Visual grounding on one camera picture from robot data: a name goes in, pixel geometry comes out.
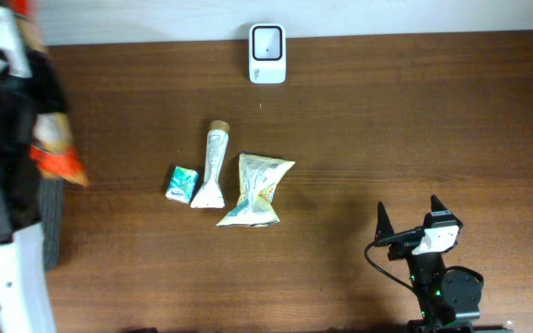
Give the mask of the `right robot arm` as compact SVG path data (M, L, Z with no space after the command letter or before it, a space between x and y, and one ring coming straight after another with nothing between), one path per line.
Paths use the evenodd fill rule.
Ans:
M484 278L463 266L446 266L442 256L457 245L462 221L437 196L430 197L430 212L423 224L395 232L382 202L377 205L377 228L367 247L386 247L388 259L404 260L409 283L399 280L378 265L378 272L410 290L417 298L420 320L411 320L409 332L472 332L472 322L480 318Z

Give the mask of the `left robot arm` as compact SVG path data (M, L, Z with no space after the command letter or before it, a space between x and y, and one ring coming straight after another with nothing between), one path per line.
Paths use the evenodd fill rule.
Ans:
M0 49L0 332L56 331L44 267L38 191L42 176L31 158L39 115L66 107L47 56L26 54L31 75L11 73Z

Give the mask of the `green tissue pack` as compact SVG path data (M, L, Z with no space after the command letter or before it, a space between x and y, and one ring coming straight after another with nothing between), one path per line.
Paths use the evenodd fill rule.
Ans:
M189 204L198 180L198 172L176 166L167 186L166 197L171 201Z

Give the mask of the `yellow white wipes bag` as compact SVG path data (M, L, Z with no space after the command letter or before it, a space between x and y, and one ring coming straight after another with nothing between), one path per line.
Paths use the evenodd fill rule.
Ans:
M218 223L224 227L266 227L278 224L279 216L272 201L275 191L294 161L240 154L240 196L237 205Z

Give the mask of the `orange pasta package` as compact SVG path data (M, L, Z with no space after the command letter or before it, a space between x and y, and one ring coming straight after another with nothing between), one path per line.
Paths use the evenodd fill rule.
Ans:
M32 0L9 0L8 3L27 49L31 68L27 93L38 110L30 157L43 177L64 179L86 187L90 181L74 144L66 95L36 22L36 5Z

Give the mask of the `white tube brown cap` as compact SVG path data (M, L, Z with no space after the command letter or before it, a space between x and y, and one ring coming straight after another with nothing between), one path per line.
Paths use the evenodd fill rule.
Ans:
M224 208L219 176L229 143L229 124L214 120L209 125L203 184L192 199L191 208Z

